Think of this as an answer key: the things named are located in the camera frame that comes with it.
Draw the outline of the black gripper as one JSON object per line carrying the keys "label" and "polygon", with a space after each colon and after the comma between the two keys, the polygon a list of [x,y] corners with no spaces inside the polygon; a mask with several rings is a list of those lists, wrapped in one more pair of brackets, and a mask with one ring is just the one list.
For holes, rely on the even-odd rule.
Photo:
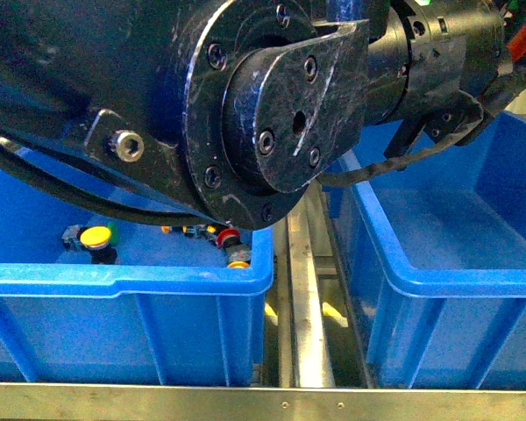
{"label": "black gripper", "polygon": [[422,120],[438,142],[496,76],[501,15],[489,1],[393,1],[385,35],[368,49],[367,123]]}

